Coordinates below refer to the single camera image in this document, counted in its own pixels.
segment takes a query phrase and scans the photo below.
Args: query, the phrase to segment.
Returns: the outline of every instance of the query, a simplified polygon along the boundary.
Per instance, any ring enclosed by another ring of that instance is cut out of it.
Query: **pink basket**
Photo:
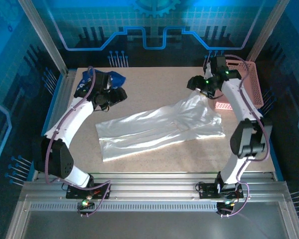
[[[230,70],[238,70],[242,77],[246,75],[246,66],[241,61],[226,60],[226,62]],[[245,80],[244,86],[247,94],[249,95],[249,98],[254,103],[255,107],[259,109],[264,105],[264,101],[259,86],[256,64],[252,61],[247,61],[247,64],[249,66],[249,76]],[[217,90],[215,93],[215,97],[220,95],[222,95],[222,93],[219,90]],[[219,99],[215,100],[215,109],[233,110],[225,96],[222,96]]]

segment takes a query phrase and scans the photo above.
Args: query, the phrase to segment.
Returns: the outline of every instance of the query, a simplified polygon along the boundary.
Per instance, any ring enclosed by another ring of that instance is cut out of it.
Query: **wall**
[[[59,74],[17,1],[0,1],[0,104],[11,116],[12,131],[0,157],[0,239],[5,238],[24,178],[12,179],[11,157],[31,159],[52,95],[44,86],[45,67]],[[0,145],[7,129],[0,112]]]
[[[109,66],[110,50],[124,50],[130,66],[198,66],[209,47],[248,54],[275,3],[37,0],[35,6],[69,67]]]
[[[291,0],[257,59],[262,90],[277,99],[268,116],[272,142],[291,192],[299,189],[299,0]]]

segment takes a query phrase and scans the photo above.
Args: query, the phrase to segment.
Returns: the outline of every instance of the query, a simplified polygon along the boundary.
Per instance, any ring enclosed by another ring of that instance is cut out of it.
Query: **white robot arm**
[[[218,56],[207,64],[204,77],[192,77],[187,84],[187,88],[198,89],[210,99],[214,99],[215,91],[219,89],[228,99],[239,122],[230,139],[232,154],[215,180],[218,193],[237,189],[237,183],[250,162],[255,160],[258,153],[266,150],[266,140],[259,120],[267,135],[272,130],[272,124],[263,118],[248,97],[241,79],[237,70],[229,70],[225,56]]]
[[[69,152],[72,138],[96,107],[105,110],[127,98],[123,88],[112,88],[112,78],[108,73],[94,74],[93,80],[89,79],[78,87],[70,107],[55,126],[33,142],[34,168],[44,172],[48,165],[48,174],[79,188],[90,188],[94,183],[90,174],[74,165]]]

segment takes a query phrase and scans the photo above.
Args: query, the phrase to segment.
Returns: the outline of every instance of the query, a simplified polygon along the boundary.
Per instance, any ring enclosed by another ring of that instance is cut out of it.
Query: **table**
[[[96,172],[218,172],[231,154],[229,140],[237,126],[232,111],[216,110],[221,114],[226,137],[192,140],[170,145],[150,152],[123,157],[109,162],[102,161],[95,124],[126,117],[135,113],[172,105],[190,95],[187,81],[203,74],[201,67],[146,67],[146,68],[97,68],[116,71],[125,76],[123,85],[128,98],[111,107],[108,113],[91,114],[81,125],[70,144],[70,152],[77,167]],[[69,104],[87,68],[78,68]],[[272,159],[251,163],[247,171],[273,172]]]

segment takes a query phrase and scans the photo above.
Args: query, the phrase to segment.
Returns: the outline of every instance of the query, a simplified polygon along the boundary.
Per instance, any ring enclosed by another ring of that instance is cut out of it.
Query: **fabric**
[[[96,124],[103,161],[193,139],[224,137],[221,117],[193,92],[175,105]]]

